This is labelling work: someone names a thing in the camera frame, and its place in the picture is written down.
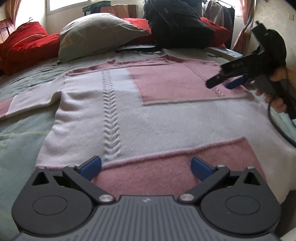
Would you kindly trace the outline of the person's right hand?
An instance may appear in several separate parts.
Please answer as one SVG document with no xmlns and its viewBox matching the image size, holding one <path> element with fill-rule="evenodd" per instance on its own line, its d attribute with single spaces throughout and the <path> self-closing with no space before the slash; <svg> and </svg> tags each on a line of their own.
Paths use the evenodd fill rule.
<svg viewBox="0 0 296 241">
<path fill-rule="evenodd" d="M 266 102 L 278 113 L 288 113 L 295 119 L 295 71 L 286 67 L 276 69 L 271 77 L 260 75 L 254 82 L 256 95 L 265 95 Z"/>
</svg>

